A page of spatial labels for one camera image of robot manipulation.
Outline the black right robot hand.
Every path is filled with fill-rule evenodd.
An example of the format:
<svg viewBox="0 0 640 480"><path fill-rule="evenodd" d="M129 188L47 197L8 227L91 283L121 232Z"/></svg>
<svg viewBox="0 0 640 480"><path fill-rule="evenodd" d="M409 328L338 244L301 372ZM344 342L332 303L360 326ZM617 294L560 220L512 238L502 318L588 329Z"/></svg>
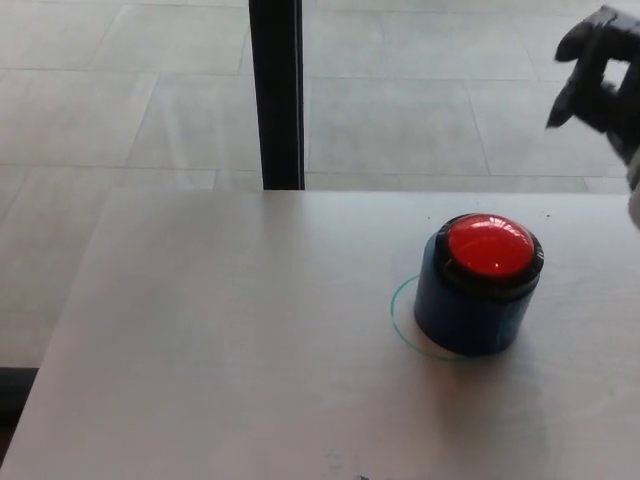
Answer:
<svg viewBox="0 0 640 480"><path fill-rule="evenodd" d="M575 117L605 135L630 164L639 151L639 19L603 5L563 36L555 60L574 68L546 126Z"/></svg>

